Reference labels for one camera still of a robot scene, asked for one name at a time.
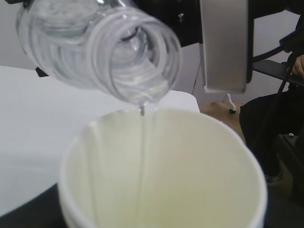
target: person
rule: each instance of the person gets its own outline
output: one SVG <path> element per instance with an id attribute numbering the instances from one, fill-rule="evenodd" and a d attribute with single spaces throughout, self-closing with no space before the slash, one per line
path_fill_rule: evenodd
<path id="1" fill-rule="evenodd" d="M 293 75 L 304 80 L 304 55 L 297 58 L 292 70 Z M 290 85 L 282 93 L 279 105 L 263 137 L 252 148 L 264 117 L 276 98 L 276 94 L 256 98 L 240 111 L 240 125 L 248 148 L 259 161 L 268 185 L 276 185 L 283 177 L 279 159 L 272 150 L 274 139 L 279 134 L 299 134 L 304 127 L 304 88 Z"/>

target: clear plastic bottle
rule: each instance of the clear plastic bottle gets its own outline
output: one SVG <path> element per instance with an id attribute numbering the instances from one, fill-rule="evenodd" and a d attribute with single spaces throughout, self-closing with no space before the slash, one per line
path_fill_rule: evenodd
<path id="1" fill-rule="evenodd" d="M 35 0 L 18 13 L 24 51 L 50 76 L 143 105 L 161 99 L 181 65 L 173 31 L 129 0 Z"/>

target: white paper cup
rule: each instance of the white paper cup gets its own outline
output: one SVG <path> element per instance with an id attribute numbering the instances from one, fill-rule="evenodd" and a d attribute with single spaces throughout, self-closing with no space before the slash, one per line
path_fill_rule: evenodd
<path id="1" fill-rule="evenodd" d="M 169 109 L 90 123 L 65 154 L 59 180 L 70 228 L 261 228 L 266 195 L 262 171 L 234 131 Z"/>

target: clear liquid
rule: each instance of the clear liquid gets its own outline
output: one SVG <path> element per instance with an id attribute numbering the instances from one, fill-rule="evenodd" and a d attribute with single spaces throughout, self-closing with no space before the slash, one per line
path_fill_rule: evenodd
<path id="1" fill-rule="evenodd" d="M 148 104 L 141 106 L 139 111 L 141 115 L 141 151 L 140 151 L 140 163 L 139 163 L 139 179 L 137 186 L 137 199 L 135 204 L 135 226 L 136 228 L 142 227 L 141 225 L 141 213 L 142 213 L 142 198 L 143 198 L 143 185 L 145 182 L 146 173 L 146 159 L 149 156 L 150 140 L 152 124 L 155 122 L 155 116 L 157 112 L 157 104 Z"/>

